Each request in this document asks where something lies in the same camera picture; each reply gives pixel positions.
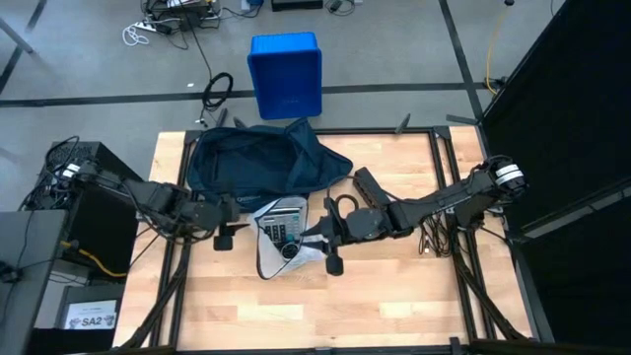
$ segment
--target black backdrop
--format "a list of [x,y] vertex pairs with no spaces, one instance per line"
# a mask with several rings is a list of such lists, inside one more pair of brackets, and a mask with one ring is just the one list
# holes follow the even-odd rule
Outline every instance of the black backdrop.
[[485,112],[490,153],[513,157],[530,184],[507,210],[513,231],[631,180],[629,19],[631,1],[566,1]]
[[556,342],[630,348],[631,198],[522,247]]

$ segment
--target plastic bag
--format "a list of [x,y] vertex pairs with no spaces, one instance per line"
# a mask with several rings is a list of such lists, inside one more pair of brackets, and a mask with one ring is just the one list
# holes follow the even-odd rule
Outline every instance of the plastic bag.
[[[324,243],[322,235],[301,237],[300,233],[309,228],[307,217],[309,202],[301,196],[283,197],[272,201],[247,217],[249,227],[254,228],[256,237],[256,270],[263,280],[269,280],[304,265],[310,261],[325,258],[321,251]],[[289,237],[280,236],[280,231],[271,231],[274,223],[289,220],[296,223],[300,233]],[[286,226],[294,232],[294,227]]]

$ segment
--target black floor stripe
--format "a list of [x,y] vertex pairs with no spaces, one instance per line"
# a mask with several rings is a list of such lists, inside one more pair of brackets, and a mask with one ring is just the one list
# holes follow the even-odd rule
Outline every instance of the black floor stripe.
[[[37,6],[35,7],[33,14],[31,15],[31,18],[29,19],[29,23],[27,24],[27,32],[31,32],[35,28],[35,25],[37,24],[37,21],[41,16],[41,12],[46,5],[46,1],[47,0],[39,0],[39,2],[37,3]],[[18,60],[20,60],[22,52],[23,51],[16,46],[16,49],[13,51],[9,62],[4,67],[2,75],[0,75],[0,95],[2,94],[4,88],[7,86],[9,78],[11,77],[11,74],[13,74],[13,70],[16,68],[16,65],[18,65]]]
[[7,66],[4,67],[4,70],[2,71],[2,75],[0,75],[0,94],[2,94],[4,87],[7,86],[7,83],[9,82],[9,78],[11,77],[11,74],[13,73],[13,69],[15,69],[16,65],[18,65],[18,60],[20,60],[20,57],[22,56],[22,52],[23,51],[19,47],[16,46],[16,49],[13,51],[13,54],[11,54],[11,58],[9,59]]
[[457,66],[460,68],[462,80],[464,80],[464,85],[466,86],[466,93],[469,96],[469,102],[471,103],[471,109],[473,109],[473,115],[475,116],[475,119],[479,121],[482,119],[484,113],[482,111],[480,99],[477,97],[477,93],[475,92],[476,87],[473,84],[473,77],[471,76],[471,71],[469,70],[469,66],[466,63],[466,57],[464,56],[462,43],[460,42],[460,38],[457,35],[456,24],[454,23],[454,18],[452,17],[452,11],[450,11],[447,0],[439,0],[439,3],[441,4],[441,11],[443,12],[445,23],[447,24],[447,30],[449,31],[450,38],[452,39],[454,53],[456,54]]
[[37,7],[35,7],[35,11],[31,15],[31,19],[27,24],[27,32],[30,32],[35,28],[35,25],[37,24],[37,21],[41,16],[41,12],[43,11],[44,6],[46,6],[46,1],[47,0],[39,0],[39,2],[37,3]]
[[[484,89],[482,83],[473,86]],[[466,90],[464,83],[427,83],[427,84],[374,84],[374,85],[345,85],[322,88],[322,93],[330,94],[358,94],[358,93],[388,93],[388,92],[432,92]],[[253,98],[254,91],[238,90],[230,95],[232,99]],[[0,100],[0,107],[59,107],[103,104],[132,104],[132,103],[161,103],[176,101],[201,100],[201,93],[175,93],[156,95],[127,95],[109,97],[64,98],[64,99],[35,99],[35,100]]]

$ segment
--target yellow cable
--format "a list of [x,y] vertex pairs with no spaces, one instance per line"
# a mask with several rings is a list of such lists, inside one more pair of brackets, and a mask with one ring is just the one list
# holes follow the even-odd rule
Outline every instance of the yellow cable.
[[497,21],[497,25],[495,25],[495,30],[493,31],[493,35],[491,36],[491,42],[489,43],[489,50],[486,51],[486,87],[489,89],[493,95],[497,95],[497,92],[491,88],[491,84],[489,82],[489,77],[491,76],[491,56],[493,55],[493,45],[497,41],[497,36],[500,33],[500,27],[502,27],[502,22],[508,13],[509,7],[507,6],[502,11],[500,18]]
[[[60,243],[65,248],[71,248],[72,247],[72,245],[70,243],[68,243],[68,242],[61,241]],[[106,273],[107,275],[109,275],[111,277],[125,277],[125,276],[127,276],[126,273],[115,273],[115,272],[109,271],[96,256],[90,254],[89,252],[87,252],[87,251],[85,251],[85,250],[83,250],[81,248],[79,249],[79,253],[81,255],[84,255],[84,256],[90,258],[99,267],[99,269],[102,272]]]

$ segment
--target calculator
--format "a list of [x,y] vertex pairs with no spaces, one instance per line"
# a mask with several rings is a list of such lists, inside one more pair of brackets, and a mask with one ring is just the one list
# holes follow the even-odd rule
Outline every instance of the calculator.
[[291,258],[298,252],[296,248],[284,247],[289,244],[296,245],[300,240],[300,234],[305,228],[300,212],[301,208],[297,207],[273,208],[259,220],[260,228],[265,231],[285,258]]

